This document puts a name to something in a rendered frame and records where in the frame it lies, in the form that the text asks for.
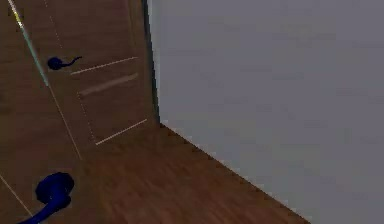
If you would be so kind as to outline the brown wooden plain room door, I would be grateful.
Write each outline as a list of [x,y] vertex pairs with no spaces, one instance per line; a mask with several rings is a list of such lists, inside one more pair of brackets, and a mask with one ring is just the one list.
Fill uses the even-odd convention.
[[0,224],[17,224],[44,207],[35,196],[46,176],[75,180],[71,204],[42,224],[103,224],[84,164],[44,85],[7,0],[0,0]]

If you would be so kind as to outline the brown wooden panelled room door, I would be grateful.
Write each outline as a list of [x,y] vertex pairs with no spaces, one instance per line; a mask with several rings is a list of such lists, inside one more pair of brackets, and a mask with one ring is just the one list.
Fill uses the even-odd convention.
[[[79,154],[154,120],[142,0],[9,0]],[[51,70],[58,57],[73,65]]]

